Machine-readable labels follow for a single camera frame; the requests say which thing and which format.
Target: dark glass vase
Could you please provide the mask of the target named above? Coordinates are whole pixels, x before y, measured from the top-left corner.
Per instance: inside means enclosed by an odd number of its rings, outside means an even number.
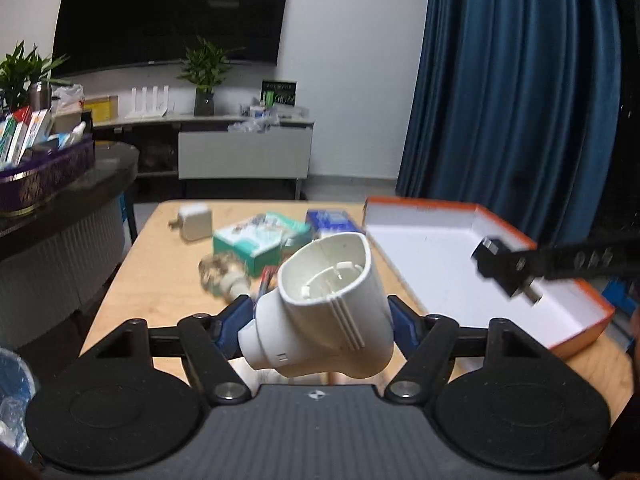
[[[196,90],[196,104],[193,107],[193,115],[195,116],[211,116],[215,115],[213,104],[213,92],[205,92],[204,90]]]

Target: light wood tabletop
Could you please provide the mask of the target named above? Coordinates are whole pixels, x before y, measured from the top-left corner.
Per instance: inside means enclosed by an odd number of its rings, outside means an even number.
[[[141,317],[150,327],[175,325],[183,317],[199,312],[218,314],[226,303],[202,290],[198,263],[212,251],[210,239],[185,243],[168,223],[187,202],[164,202],[156,208],[122,264],[100,306],[83,351],[90,348],[127,319]],[[267,211],[303,220],[308,208],[346,210],[358,222],[362,204],[309,202],[208,202],[214,229]],[[395,294],[415,309],[415,301],[398,277],[374,250],[376,267],[387,294]],[[156,368],[184,379],[178,359],[156,358]],[[383,375],[392,378],[404,364],[396,348]],[[633,391],[628,356],[606,335],[568,360],[569,366],[588,380],[607,400],[612,420],[625,407]],[[453,377],[462,371],[456,367]]]

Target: green and white box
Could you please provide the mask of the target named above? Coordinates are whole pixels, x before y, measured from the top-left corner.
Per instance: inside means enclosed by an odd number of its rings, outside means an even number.
[[[265,266],[279,265],[284,253],[299,249],[311,239],[308,224],[278,213],[264,213],[216,230],[213,251],[233,251],[255,277]]]

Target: television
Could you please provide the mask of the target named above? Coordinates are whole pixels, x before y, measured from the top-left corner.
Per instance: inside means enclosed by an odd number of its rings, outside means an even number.
[[[62,0],[56,76],[177,62],[203,37],[230,60],[277,63],[286,0]]]

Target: blue curtain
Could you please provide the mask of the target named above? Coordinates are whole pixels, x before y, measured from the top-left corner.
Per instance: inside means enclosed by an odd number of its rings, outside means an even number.
[[[535,240],[593,222],[620,100],[616,0],[429,0],[396,191]]]

